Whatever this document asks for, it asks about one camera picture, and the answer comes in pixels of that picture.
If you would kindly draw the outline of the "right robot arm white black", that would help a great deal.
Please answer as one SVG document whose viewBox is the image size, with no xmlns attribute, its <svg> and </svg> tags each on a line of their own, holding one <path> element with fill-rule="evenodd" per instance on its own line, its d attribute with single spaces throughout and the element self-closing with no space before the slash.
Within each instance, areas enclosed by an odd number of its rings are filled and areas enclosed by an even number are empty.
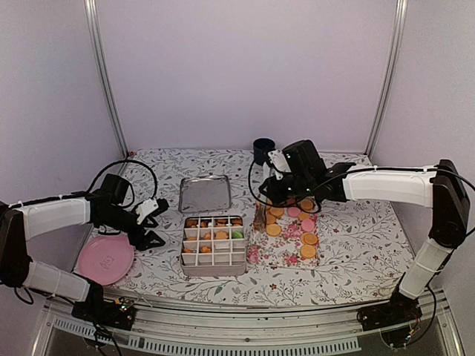
<svg viewBox="0 0 475 356">
<path fill-rule="evenodd" d="M 264 148 L 260 165 L 265 179 L 260 194 L 275 207 L 287 207 L 307 197 L 348 202 L 378 200 L 419 205 L 432 211 L 432 226 L 415 260 L 400 279 L 394 299 L 384 307 L 389 323 L 400 323 L 413 309 L 432 278 L 472 233 L 471 203 L 461 177 L 449 159 L 421 168 L 392 168 L 339 162 L 328 168 L 312 141 L 305 139 L 283 150 Z"/>
</svg>

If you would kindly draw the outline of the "white handled food tongs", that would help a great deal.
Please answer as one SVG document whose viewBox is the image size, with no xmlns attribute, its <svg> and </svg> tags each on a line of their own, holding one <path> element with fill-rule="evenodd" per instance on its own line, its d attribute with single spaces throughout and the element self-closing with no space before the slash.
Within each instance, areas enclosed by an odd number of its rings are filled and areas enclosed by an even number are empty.
<svg viewBox="0 0 475 356">
<path fill-rule="evenodd" d="M 255 199 L 254 232 L 264 233 L 267 226 L 267 214 L 272 201 L 259 191 L 259 187 L 269 177 L 269 169 L 254 164 L 251 170 L 250 191 Z"/>
</svg>

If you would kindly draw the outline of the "green sandwich cookie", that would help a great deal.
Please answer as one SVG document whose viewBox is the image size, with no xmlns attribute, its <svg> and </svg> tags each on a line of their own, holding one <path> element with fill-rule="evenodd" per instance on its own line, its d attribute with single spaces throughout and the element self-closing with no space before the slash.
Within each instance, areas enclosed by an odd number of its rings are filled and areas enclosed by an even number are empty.
<svg viewBox="0 0 475 356">
<path fill-rule="evenodd" d="M 233 231 L 232 232 L 233 239 L 243 239 L 243 233 L 241 231 Z"/>
</svg>

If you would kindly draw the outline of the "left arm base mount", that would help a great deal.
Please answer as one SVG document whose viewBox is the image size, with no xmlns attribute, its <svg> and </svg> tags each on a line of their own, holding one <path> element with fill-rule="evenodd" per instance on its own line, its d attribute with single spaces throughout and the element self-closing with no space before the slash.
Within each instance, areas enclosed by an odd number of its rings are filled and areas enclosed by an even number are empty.
<svg viewBox="0 0 475 356">
<path fill-rule="evenodd" d="M 99 299 L 74 302 L 71 315 L 104 327 L 131 331 L 136 313 L 133 306 Z"/>
</svg>

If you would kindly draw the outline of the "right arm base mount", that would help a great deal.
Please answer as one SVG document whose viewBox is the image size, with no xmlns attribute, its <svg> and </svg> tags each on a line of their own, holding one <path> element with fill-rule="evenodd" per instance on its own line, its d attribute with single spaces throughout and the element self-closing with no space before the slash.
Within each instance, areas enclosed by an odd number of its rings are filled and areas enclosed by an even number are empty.
<svg viewBox="0 0 475 356">
<path fill-rule="evenodd" d="M 364 331 L 394 326 L 400 323 L 417 321 L 422 310 L 416 300 L 388 301 L 386 303 L 365 306 L 357 311 L 357 321 Z"/>
</svg>

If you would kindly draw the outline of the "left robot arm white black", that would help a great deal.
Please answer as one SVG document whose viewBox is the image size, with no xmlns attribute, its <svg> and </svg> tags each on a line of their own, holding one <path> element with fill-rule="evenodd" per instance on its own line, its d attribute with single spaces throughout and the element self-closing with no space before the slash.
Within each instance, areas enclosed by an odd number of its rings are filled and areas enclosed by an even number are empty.
<svg viewBox="0 0 475 356">
<path fill-rule="evenodd" d="M 105 321 L 111 311 L 103 300 L 103 288 L 87 277 L 33 260 L 27 252 L 27 241 L 62 228 L 91 224 L 125 233 L 130 245 L 140 251 L 164 245 L 152 230 L 157 227 L 155 218 L 168 210 L 167 200 L 151 197 L 129 210 L 123 203 L 130 190 L 128 180 L 107 174 L 94 191 L 1 204 L 1 284 L 81 303 L 83 312 L 93 321 Z"/>
</svg>

